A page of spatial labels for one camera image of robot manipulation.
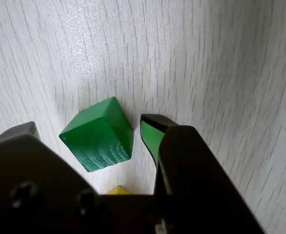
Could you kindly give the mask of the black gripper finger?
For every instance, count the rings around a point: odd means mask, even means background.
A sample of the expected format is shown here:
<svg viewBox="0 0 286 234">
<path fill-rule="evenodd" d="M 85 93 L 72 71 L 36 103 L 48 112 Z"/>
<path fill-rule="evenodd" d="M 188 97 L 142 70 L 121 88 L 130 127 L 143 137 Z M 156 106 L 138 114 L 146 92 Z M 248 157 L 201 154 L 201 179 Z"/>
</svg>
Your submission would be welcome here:
<svg viewBox="0 0 286 234">
<path fill-rule="evenodd" d="M 34 122 L 0 134 L 0 234 L 103 234 L 106 222 L 95 191 Z"/>
</svg>

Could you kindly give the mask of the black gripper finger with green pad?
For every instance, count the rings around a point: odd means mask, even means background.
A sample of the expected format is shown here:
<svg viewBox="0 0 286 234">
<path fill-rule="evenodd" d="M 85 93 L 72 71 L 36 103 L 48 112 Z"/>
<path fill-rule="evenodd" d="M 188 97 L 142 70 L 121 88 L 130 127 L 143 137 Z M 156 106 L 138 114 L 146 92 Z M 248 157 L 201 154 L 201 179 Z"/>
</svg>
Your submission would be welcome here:
<svg viewBox="0 0 286 234">
<path fill-rule="evenodd" d="M 157 168 L 154 193 L 168 198 L 175 234 L 261 234 L 263 229 L 198 131 L 142 114 L 141 139 Z"/>
</svg>

